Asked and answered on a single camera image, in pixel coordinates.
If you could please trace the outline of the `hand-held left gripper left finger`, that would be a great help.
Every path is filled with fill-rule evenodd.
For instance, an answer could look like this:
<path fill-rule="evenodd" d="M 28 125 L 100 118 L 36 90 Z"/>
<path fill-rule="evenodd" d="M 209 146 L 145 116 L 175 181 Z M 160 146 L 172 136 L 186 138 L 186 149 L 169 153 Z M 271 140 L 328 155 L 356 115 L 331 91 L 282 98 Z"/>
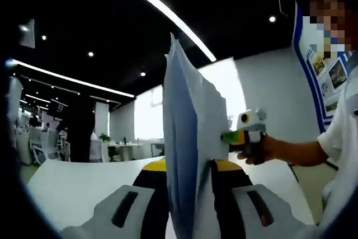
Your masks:
<path fill-rule="evenodd" d="M 166 162 L 145 165 L 132 185 L 123 185 L 99 202 L 80 226 L 63 238 L 165 238 L 169 219 Z"/>

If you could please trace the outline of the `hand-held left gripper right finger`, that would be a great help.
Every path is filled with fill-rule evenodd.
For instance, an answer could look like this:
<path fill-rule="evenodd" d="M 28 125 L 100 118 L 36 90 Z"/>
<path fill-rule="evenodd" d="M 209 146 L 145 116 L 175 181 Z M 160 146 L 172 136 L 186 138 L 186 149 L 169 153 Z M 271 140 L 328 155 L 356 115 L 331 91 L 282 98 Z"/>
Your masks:
<path fill-rule="evenodd" d="M 254 185 L 238 164 L 211 160 L 210 172 L 221 238 L 317 237 L 315 225 L 295 218 L 289 203 Z"/>

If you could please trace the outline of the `person's right hand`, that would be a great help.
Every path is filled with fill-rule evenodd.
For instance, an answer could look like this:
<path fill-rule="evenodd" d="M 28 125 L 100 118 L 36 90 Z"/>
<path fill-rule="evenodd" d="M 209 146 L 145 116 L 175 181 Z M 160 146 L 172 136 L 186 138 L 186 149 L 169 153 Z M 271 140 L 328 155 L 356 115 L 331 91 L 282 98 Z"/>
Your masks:
<path fill-rule="evenodd" d="M 260 165 L 274 159 L 272 139 L 266 133 L 259 131 L 248 132 L 249 142 L 244 150 L 237 154 L 239 160 L 245 160 L 248 165 Z"/>

